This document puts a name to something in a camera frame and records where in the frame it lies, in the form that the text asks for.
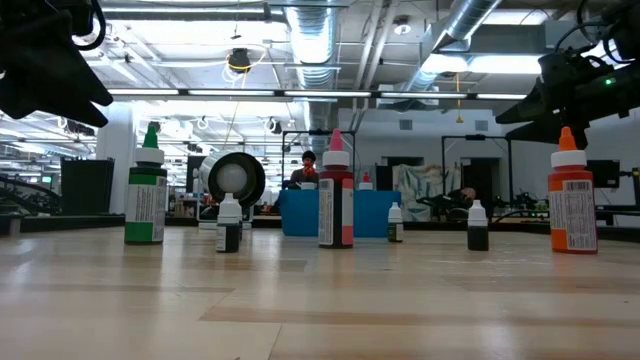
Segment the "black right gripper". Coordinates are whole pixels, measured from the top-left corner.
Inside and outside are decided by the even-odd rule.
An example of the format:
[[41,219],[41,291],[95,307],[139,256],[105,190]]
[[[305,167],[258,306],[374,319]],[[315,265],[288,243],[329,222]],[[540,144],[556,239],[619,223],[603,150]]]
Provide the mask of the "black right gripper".
[[541,75],[531,92],[496,117],[498,124],[519,124],[511,140],[559,144],[568,127],[578,149],[585,149],[588,120],[620,112],[620,73],[594,56],[552,53],[538,60]]

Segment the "large orange food coloring bottle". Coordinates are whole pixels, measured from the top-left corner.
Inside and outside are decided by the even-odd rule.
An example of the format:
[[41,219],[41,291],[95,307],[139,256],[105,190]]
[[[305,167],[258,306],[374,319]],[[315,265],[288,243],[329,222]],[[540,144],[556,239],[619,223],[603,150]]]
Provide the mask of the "large orange food coloring bottle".
[[597,254],[594,178],[586,169],[569,127],[561,129],[548,176],[551,248],[554,252]]

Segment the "small dark white-capped bottle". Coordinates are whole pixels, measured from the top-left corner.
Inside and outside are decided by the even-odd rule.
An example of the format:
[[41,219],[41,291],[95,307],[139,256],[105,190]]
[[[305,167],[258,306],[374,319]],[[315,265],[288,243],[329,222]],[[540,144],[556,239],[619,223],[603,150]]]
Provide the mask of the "small dark white-capped bottle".
[[216,251],[236,253],[239,251],[242,230],[242,208],[232,193],[226,193],[219,204],[216,227]]
[[404,241],[404,224],[399,204],[393,202],[388,213],[387,240],[391,243]]
[[479,200],[474,200],[468,209],[467,248],[470,251],[488,251],[488,218]]

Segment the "large green food coloring bottle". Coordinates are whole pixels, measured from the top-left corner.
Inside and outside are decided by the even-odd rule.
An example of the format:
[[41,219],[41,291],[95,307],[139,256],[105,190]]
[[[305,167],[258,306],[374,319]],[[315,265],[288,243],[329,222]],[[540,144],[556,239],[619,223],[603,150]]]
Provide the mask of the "large green food coloring bottle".
[[161,245],[164,242],[168,172],[158,145],[157,124],[147,127],[142,146],[135,149],[129,169],[124,243]]

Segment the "large pink food coloring bottle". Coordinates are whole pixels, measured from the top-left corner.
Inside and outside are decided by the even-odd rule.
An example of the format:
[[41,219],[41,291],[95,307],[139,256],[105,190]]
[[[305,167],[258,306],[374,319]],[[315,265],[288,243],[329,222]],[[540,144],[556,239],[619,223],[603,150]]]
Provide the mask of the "large pink food coloring bottle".
[[320,248],[347,249],[354,245],[354,176],[351,157],[341,131],[334,129],[323,153],[318,183]]

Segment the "blue plastic bin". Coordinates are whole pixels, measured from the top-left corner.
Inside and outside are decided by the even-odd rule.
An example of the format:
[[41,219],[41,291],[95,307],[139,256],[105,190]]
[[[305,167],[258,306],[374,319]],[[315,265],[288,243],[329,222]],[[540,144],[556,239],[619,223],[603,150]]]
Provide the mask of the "blue plastic bin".
[[[290,237],[316,237],[319,192],[283,190],[279,195],[282,231]],[[401,204],[396,191],[356,190],[354,193],[354,237],[386,238],[392,204]]]

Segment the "black monitor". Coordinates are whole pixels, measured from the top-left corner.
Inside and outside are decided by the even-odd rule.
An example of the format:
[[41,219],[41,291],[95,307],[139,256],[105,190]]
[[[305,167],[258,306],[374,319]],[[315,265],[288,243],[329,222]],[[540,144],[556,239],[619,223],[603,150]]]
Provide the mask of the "black monitor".
[[620,162],[618,160],[599,160],[593,170],[594,181],[598,188],[618,188],[620,183]]

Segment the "white column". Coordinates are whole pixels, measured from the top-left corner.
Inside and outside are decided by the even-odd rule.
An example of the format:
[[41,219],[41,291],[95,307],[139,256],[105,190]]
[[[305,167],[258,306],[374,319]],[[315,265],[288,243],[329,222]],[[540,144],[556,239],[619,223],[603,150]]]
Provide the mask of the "white column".
[[96,158],[114,162],[109,212],[126,211],[129,169],[134,162],[138,122],[132,105],[112,103],[102,109],[108,124],[98,130]]

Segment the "person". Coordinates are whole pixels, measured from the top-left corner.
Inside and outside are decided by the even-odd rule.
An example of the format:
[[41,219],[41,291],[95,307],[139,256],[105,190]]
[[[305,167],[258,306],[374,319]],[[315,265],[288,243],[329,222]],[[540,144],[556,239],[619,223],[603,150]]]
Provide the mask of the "person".
[[316,155],[307,150],[302,155],[302,167],[300,169],[294,170],[289,179],[288,188],[291,190],[299,190],[301,182],[315,182],[316,184],[319,182],[319,173],[316,171],[317,175],[315,178],[307,178],[303,174],[303,167],[305,164],[313,165],[315,168]]
[[463,187],[448,194],[450,204],[447,210],[448,220],[463,220],[468,216],[468,209],[476,200],[476,191],[471,187]]

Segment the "background black desk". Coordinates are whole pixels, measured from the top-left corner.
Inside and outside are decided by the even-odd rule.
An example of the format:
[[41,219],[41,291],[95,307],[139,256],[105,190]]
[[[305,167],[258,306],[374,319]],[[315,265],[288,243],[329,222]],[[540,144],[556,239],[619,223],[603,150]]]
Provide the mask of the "background black desk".
[[607,226],[616,225],[617,216],[640,217],[640,207],[633,205],[596,205],[597,221],[604,221]]

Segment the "black cabinet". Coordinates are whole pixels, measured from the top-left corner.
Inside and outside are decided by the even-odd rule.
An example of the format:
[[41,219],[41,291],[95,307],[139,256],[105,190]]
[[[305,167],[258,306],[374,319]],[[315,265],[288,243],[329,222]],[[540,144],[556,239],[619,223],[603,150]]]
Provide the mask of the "black cabinet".
[[63,160],[61,210],[63,215],[109,213],[114,160]]

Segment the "long ceiling light bar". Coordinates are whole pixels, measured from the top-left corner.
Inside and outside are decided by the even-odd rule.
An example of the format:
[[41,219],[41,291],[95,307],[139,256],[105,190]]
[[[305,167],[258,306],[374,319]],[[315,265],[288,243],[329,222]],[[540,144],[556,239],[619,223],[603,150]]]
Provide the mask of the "long ceiling light bar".
[[118,88],[109,89],[116,96],[218,96],[218,97],[290,97],[290,98],[370,98],[416,100],[505,100],[526,98],[512,93],[460,93],[460,92],[395,92],[395,91],[338,91],[338,90],[251,90],[251,89],[161,89]]

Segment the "black metal frame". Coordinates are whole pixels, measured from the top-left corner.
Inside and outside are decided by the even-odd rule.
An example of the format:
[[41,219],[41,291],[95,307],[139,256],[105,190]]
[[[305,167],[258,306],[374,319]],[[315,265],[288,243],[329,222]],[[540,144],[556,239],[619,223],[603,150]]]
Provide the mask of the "black metal frame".
[[514,197],[513,145],[504,136],[444,135],[440,139],[442,168],[460,173],[460,190],[472,189],[490,216],[509,208]]
[[[356,151],[356,132],[352,130],[340,130],[341,136],[348,135],[351,137],[351,141],[343,140],[343,144],[350,148],[351,154],[351,170],[356,170],[356,161],[358,154]],[[281,189],[287,189],[285,184],[285,154],[290,151],[291,146],[299,146],[297,139],[301,135],[307,135],[308,137],[330,137],[332,132],[330,130],[313,129],[313,130],[284,130],[281,134],[281,140],[278,143],[281,150]]]

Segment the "silver slanted ventilation duct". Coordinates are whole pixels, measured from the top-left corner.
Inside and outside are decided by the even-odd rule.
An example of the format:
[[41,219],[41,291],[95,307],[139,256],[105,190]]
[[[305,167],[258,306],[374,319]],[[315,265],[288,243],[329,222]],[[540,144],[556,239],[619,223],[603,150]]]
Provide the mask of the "silver slanted ventilation duct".
[[443,70],[428,67],[441,50],[468,52],[472,35],[502,0],[455,0],[449,14],[429,24],[421,38],[416,70],[405,82],[403,92],[427,91]]

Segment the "black table edge rail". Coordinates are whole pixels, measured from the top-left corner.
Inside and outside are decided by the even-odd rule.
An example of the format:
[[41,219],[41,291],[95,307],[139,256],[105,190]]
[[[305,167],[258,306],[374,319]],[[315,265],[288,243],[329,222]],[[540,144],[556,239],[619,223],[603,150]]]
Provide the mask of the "black table edge rail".
[[[124,217],[117,215],[108,216],[20,216],[0,215],[0,236],[8,236],[11,224],[19,222],[19,233],[81,230],[93,228],[122,227]],[[465,223],[455,222],[408,222],[404,224],[406,230],[411,231],[462,231],[466,229]],[[490,223],[490,232],[521,232],[532,234],[550,234],[548,224],[543,223]],[[620,241],[640,244],[640,228],[604,226],[597,230],[598,238],[603,240]]]

